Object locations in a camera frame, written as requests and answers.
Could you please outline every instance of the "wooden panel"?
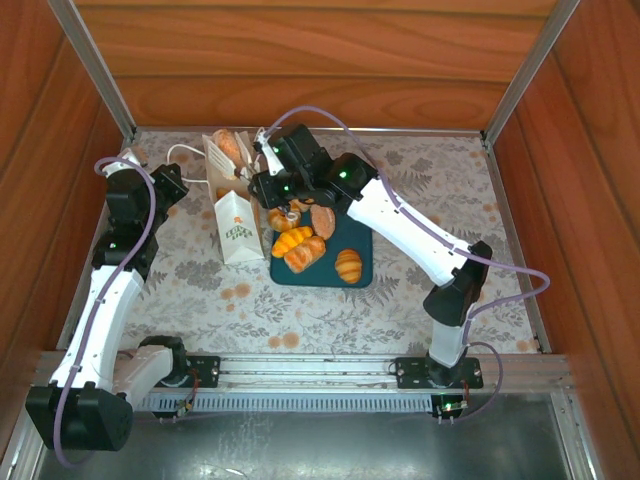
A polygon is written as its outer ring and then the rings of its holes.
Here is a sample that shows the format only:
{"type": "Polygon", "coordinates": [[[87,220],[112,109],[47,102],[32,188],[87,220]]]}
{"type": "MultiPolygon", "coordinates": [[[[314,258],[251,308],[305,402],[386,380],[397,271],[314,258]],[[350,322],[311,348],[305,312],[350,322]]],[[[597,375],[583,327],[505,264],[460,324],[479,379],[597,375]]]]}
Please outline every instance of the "wooden panel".
{"type": "Polygon", "coordinates": [[[636,240],[640,239],[638,15],[627,0],[584,2],[555,47],[636,240]]]}
{"type": "Polygon", "coordinates": [[[0,231],[11,232],[3,235],[0,249],[0,270],[4,273],[0,281],[0,351],[5,351],[19,326],[99,104],[93,83],[65,42],[0,181],[0,231]]]}
{"type": "Polygon", "coordinates": [[[554,57],[541,67],[518,115],[586,321],[628,421],[640,432],[640,249],[554,57]]]}
{"type": "Polygon", "coordinates": [[[621,406],[596,353],[595,338],[586,325],[576,324],[586,313],[516,115],[507,122],[495,153],[527,263],[552,278],[538,304],[554,351],[568,355],[603,468],[608,478],[639,478],[635,440],[619,414],[621,406]]]}
{"type": "Polygon", "coordinates": [[[555,282],[543,320],[607,478],[640,477],[639,32],[637,2],[581,2],[496,145],[525,257],[555,282]]]}
{"type": "MultiPolygon", "coordinates": [[[[351,126],[482,128],[504,86],[410,80],[313,78],[122,78],[118,85],[141,125],[270,125],[313,103],[351,126]]],[[[314,126],[323,117],[301,115],[314,126]]]]}
{"type": "Polygon", "coordinates": [[[76,0],[80,6],[224,6],[349,8],[354,10],[411,10],[425,12],[497,13],[547,16],[555,0],[76,0]]]}
{"type": "Polygon", "coordinates": [[[122,142],[122,135],[106,107],[100,108],[93,121],[89,140],[79,141],[81,145],[85,142],[84,154],[79,155],[79,168],[67,171],[70,192],[64,199],[64,212],[59,215],[56,231],[49,239],[43,268],[20,316],[20,328],[4,352],[0,367],[3,385],[0,446],[3,448],[24,403],[40,352],[55,348],[104,204],[106,183],[93,172],[93,164],[101,157],[117,153],[122,142]]]}
{"type": "Polygon", "coordinates": [[[542,19],[268,9],[81,10],[116,76],[314,75],[508,83],[542,19]]]}
{"type": "Polygon", "coordinates": [[[0,178],[62,42],[46,2],[3,2],[0,28],[0,178]]]}

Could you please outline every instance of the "dark green cutting board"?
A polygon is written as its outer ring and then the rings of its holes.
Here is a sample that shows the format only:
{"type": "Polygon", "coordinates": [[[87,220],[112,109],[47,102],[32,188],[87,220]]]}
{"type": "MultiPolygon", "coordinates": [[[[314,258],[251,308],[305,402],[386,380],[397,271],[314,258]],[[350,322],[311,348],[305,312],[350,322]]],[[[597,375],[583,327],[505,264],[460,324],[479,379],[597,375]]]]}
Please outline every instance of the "dark green cutting board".
{"type": "MultiPolygon", "coordinates": [[[[311,226],[311,214],[302,215],[300,226],[311,226]]],[[[280,234],[273,232],[273,243],[280,234]]],[[[282,258],[271,257],[271,279],[280,285],[305,287],[364,288],[373,280],[373,240],[371,229],[351,217],[336,214],[336,231],[327,240],[327,252],[302,273],[293,273],[282,258]],[[362,259],[362,277],[358,283],[346,283],[338,276],[338,254],[352,248],[362,259]]]]}

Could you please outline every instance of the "white cable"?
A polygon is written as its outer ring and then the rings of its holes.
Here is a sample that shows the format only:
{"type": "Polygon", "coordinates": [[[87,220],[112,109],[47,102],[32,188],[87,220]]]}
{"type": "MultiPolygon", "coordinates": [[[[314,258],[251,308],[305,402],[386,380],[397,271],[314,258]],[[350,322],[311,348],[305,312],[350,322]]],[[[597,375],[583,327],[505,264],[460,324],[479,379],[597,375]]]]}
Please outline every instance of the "white cable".
{"type": "MultiPolygon", "coordinates": [[[[167,164],[171,163],[171,152],[173,152],[173,149],[176,147],[186,148],[187,150],[191,150],[192,152],[198,153],[203,157],[205,156],[204,152],[201,152],[197,148],[190,147],[189,145],[185,145],[184,143],[176,143],[171,148],[169,148],[169,150],[167,150],[167,164]]],[[[207,184],[209,183],[208,180],[192,180],[190,178],[185,178],[185,177],[182,177],[182,181],[188,182],[188,183],[207,183],[207,184]]]]}

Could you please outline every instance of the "pastry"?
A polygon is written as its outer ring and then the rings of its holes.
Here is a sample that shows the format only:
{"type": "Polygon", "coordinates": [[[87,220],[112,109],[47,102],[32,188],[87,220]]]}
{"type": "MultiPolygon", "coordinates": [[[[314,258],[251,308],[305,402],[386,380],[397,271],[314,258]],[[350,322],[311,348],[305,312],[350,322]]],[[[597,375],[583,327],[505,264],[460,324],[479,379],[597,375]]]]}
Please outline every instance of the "pastry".
{"type": "Polygon", "coordinates": [[[362,278],[362,260],[355,250],[347,248],[338,254],[336,271],[347,283],[358,283],[362,278]]]}
{"type": "Polygon", "coordinates": [[[311,235],[313,235],[311,227],[292,228],[278,237],[271,249],[271,255],[282,258],[285,253],[300,245],[305,238],[309,238],[311,235]]]}
{"type": "Polygon", "coordinates": [[[291,205],[291,210],[302,213],[308,211],[311,208],[311,203],[306,203],[298,199],[291,200],[289,202],[289,205],[291,205]]]}
{"type": "Polygon", "coordinates": [[[336,215],[330,208],[313,205],[311,207],[311,223],[316,235],[328,240],[336,229],[336,215]]]}
{"type": "Polygon", "coordinates": [[[313,265],[326,251],[327,248],[322,238],[309,237],[293,250],[287,252],[284,256],[284,262],[293,273],[300,273],[313,265]]]}
{"type": "Polygon", "coordinates": [[[269,210],[267,222],[276,232],[286,232],[300,225],[300,212],[284,213],[279,208],[269,210]]]}

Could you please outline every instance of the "floral tablecloth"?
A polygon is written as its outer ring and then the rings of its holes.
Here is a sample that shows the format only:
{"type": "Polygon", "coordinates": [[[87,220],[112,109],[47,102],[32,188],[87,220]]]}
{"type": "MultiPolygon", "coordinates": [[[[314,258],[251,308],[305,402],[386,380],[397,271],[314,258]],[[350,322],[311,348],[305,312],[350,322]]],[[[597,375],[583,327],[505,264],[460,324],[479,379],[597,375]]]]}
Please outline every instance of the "floral tablecloth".
{"type": "MultiPolygon", "coordinates": [[[[357,152],[340,134],[318,135],[332,155],[357,152]]],[[[494,258],[511,262],[486,160],[477,138],[364,136],[394,188],[416,209],[473,243],[483,239],[494,258]]],[[[200,133],[142,132],[136,145],[149,170],[168,148],[202,148],[200,133]]],[[[183,175],[205,178],[204,160],[176,149],[183,175]]],[[[269,258],[224,265],[206,184],[189,184],[187,197],[170,210],[158,231],[159,251],[128,319],[122,348],[147,335],[183,338],[190,351],[227,353],[424,353],[432,321],[422,301],[427,276],[393,244],[374,232],[374,280],[364,289],[285,287],[269,277],[269,258]]],[[[271,232],[264,228],[263,242],[271,232]]],[[[481,302],[519,292],[510,272],[492,269],[481,302]]],[[[535,343],[522,304],[486,312],[471,340],[502,353],[533,353],[535,343]]]]}

